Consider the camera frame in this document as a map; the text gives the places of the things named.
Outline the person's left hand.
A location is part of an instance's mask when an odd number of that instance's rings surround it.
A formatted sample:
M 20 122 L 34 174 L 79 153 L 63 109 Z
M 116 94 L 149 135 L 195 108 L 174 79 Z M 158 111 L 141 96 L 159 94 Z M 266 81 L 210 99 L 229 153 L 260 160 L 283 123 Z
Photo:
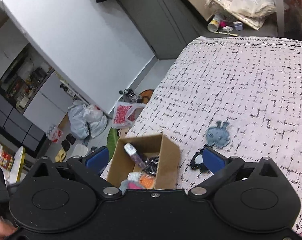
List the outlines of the person's left hand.
M 6 239 L 7 237 L 15 233 L 16 230 L 17 229 L 13 225 L 8 224 L 4 221 L 0 222 L 0 240 Z

